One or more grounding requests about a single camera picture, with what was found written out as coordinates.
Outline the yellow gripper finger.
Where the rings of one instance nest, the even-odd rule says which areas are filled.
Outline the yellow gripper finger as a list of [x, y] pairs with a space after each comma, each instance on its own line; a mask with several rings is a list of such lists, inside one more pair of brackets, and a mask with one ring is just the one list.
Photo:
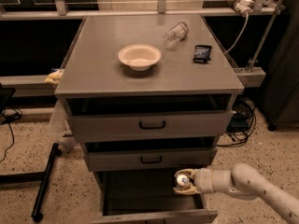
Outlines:
[[180, 195], [195, 195], [200, 193], [197, 187], [193, 184], [190, 184], [189, 186], [186, 187], [174, 187], [173, 191], [176, 194], [180, 194]]
[[181, 169], [175, 172], [175, 178], [177, 180], [180, 179], [192, 179], [194, 180], [197, 176], [198, 169]]

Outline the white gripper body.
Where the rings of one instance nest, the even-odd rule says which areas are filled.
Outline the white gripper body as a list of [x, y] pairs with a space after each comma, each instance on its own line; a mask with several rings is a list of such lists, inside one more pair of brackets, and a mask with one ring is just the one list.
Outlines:
[[194, 185], [200, 193], [211, 194], [215, 192], [226, 193], [233, 181], [229, 170], [198, 169], [194, 175]]

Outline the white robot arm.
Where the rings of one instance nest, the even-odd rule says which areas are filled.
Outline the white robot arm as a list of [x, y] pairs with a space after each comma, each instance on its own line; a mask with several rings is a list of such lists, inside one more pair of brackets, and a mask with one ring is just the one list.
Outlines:
[[221, 192], [244, 200], [259, 197], [288, 224], [299, 224], [299, 200], [269, 182], [248, 164], [238, 163], [231, 170], [182, 169], [174, 177], [176, 185], [173, 191], [176, 194]]

